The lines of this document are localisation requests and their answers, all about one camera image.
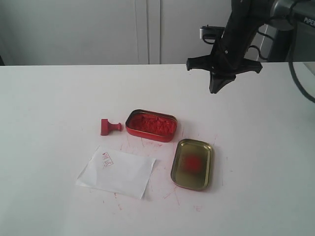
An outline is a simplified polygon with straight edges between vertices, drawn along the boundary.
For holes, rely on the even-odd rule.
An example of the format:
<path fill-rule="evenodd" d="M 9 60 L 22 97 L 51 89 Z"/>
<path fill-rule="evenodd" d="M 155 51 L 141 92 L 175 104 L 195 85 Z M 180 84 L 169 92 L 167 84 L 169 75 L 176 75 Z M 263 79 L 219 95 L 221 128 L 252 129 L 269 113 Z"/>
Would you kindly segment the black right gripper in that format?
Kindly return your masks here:
<path fill-rule="evenodd" d="M 187 59 L 187 70 L 210 71 L 210 93 L 218 93 L 233 82 L 237 74 L 254 71 L 259 73 L 262 65 L 245 58 L 256 32 L 262 26 L 257 12 L 257 0 L 233 0 L 232 12 L 221 36 L 217 36 L 211 53 Z"/>

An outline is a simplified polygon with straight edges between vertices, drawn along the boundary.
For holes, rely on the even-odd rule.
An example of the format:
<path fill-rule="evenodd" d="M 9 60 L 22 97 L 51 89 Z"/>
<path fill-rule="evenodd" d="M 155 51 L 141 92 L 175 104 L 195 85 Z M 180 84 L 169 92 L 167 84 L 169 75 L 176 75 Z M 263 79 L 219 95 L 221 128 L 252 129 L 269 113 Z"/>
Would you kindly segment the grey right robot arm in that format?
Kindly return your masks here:
<path fill-rule="evenodd" d="M 209 71 L 211 93 L 218 93 L 246 72 L 259 73 L 262 64 L 245 58 L 258 29 L 270 25 L 292 30 L 297 22 L 315 26 L 315 4 L 310 0 L 233 0 L 226 26 L 211 27 L 214 40 L 209 55 L 189 58 L 187 70 Z"/>

